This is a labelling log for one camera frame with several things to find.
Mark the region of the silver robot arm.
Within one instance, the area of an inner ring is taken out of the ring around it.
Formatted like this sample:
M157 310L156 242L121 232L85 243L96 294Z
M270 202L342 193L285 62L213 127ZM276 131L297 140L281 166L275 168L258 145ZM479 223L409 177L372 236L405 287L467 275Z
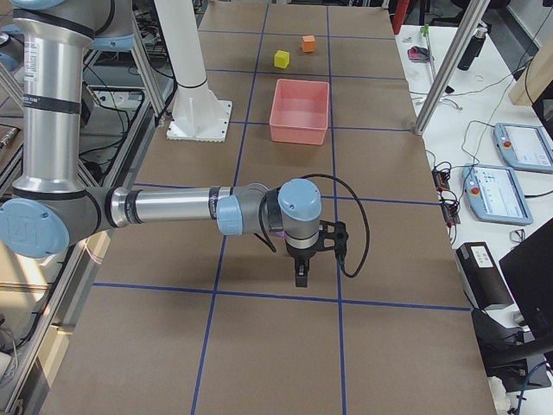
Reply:
M1 239L40 259L95 233L168 220L214 220L224 235L283 232L296 285L308 283L309 260L323 248L321 195L298 178L281 188L185 188L170 191L87 187L79 182L83 53L134 43L129 1L16 1L24 35L22 175L1 208Z

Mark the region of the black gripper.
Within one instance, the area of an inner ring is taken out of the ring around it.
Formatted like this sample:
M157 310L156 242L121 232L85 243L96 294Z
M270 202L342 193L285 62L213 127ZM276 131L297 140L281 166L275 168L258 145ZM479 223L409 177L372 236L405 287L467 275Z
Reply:
M289 255L295 261L296 287L307 287L309 262L310 259L314 257L315 250L311 248L298 249L295 247L291 247L289 249Z

